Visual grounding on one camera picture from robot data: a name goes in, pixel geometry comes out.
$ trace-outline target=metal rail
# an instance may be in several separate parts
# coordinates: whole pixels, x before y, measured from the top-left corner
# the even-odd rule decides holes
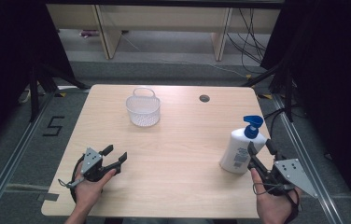
[[[274,94],[274,104],[277,109],[284,108],[284,104],[281,100],[281,97],[277,94]],[[281,114],[281,119],[286,127],[289,138],[294,145],[302,166],[304,167],[307,176],[312,181],[313,187],[316,189],[318,194],[318,199],[323,207],[324,213],[327,216],[329,223],[333,224],[342,224],[344,223],[339,215],[336,204],[333,199],[330,197],[329,192],[325,188],[323,181],[321,180],[318,171],[315,167],[315,164],[311,160],[309,153],[307,152],[301,138],[298,135],[298,132],[292,122],[289,122],[285,113]]]
[[[23,136],[21,137],[21,140],[19,141],[18,145],[16,146],[15,150],[13,151],[9,160],[7,161],[7,164],[5,165],[2,173],[0,174],[0,199],[4,193],[5,188],[7,187],[7,183],[15,173],[15,170],[18,167],[19,162],[21,161],[24,151],[30,143],[33,133],[35,132],[36,127],[40,123],[42,115],[48,107],[49,102],[51,101],[51,99],[53,99],[54,94],[54,92],[47,93],[46,98],[42,102],[42,109],[40,110],[38,116],[35,120],[28,124]]]

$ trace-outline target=blue pump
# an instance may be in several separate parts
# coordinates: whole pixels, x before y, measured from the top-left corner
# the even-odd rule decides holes
[[[262,126],[263,118],[257,115],[245,116],[244,121],[250,123],[245,128],[245,136],[249,139],[254,139],[257,137],[260,126]]]

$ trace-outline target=small round object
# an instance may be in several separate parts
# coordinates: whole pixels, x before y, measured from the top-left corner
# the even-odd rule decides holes
[[[207,103],[210,101],[210,97],[208,95],[201,95],[199,97],[199,99],[203,102],[203,103]]]

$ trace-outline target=bottle label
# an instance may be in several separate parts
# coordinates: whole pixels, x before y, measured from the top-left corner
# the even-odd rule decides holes
[[[248,160],[248,150],[242,147],[237,148],[236,156],[234,156],[234,165],[239,168]]]

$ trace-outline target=wooden table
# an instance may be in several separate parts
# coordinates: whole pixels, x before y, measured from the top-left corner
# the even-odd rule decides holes
[[[105,186],[91,210],[98,217],[254,218],[256,196],[251,175],[231,174],[219,166],[231,131],[245,127],[243,116],[260,115],[255,92],[240,87],[149,86],[161,99],[161,119],[151,127],[133,125],[125,106],[140,86],[95,85],[83,106],[63,154],[42,213],[68,216],[74,208],[68,182],[77,159],[92,147],[114,145],[103,165],[125,151],[122,172]],[[208,95],[210,101],[200,101]],[[260,132],[269,137],[265,123]],[[267,167],[273,157],[259,153]]]

